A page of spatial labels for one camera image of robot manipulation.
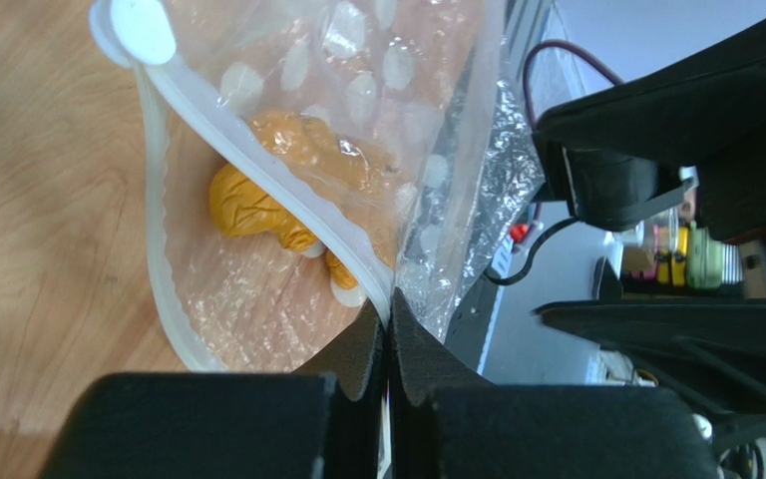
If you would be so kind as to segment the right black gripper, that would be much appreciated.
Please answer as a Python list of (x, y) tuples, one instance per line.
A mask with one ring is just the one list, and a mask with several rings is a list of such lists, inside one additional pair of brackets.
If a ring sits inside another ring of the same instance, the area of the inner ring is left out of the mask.
[[(577, 221), (622, 231), (678, 205), (714, 240), (766, 237), (766, 19), (648, 76), (547, 110), (533, 139)], [(639, 360), (709, 416), (766, 414), (766, 298), (591, 300), (545, 325)]]

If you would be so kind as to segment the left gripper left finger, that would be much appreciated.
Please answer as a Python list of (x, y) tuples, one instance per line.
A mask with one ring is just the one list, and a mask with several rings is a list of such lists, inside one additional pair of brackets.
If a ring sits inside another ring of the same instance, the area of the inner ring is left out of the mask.
[(373, 478), (385, 332), (370, 305), (290, 373), (114, 373), (70, 411), (44, 478)]

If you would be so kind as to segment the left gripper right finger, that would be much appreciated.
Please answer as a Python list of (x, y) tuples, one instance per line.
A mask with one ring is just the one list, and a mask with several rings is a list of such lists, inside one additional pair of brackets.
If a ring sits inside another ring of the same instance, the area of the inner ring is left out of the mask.
[(688, 407), (638, 386), (496, 385), (450, 353), (401, 291), (389, 321), (397, 478), (714, 478)]

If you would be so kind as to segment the orange fake food piece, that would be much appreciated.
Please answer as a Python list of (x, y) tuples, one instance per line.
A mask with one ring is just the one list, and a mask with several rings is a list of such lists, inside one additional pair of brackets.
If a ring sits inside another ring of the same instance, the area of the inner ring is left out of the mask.
[(413, 181), (396, 155), (279, 109), (236, 120), (209, 143), (225, 160), (207, 194), (223, 235), (270, 234), (295, 253), (320, 247), (338, 287), (391, 287)]

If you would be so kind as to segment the clear zip top bag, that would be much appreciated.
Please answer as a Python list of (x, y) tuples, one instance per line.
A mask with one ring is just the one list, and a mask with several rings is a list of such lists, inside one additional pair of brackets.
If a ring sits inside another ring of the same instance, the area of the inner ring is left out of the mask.
[(502, 1), (96, 1), (192, 371), (288, 371), (401, 291), (443, 340), (543, 181)]

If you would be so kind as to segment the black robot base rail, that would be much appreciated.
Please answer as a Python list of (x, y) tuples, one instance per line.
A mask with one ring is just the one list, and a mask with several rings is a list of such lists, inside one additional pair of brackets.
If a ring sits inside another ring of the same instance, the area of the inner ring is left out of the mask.
[(531, 122), (522, 72), (528, 51), (543, 39), (551, 6), (550, 1), (507, 3), (493, 127), (478, 183), (464, 282), (445, 338), (445, 347), (476, 371), (489, 347), (502, 295), (492, 279), (507, 276), (511, 268), (510, 228), (528, 215), (545, 179), (528, 139)]

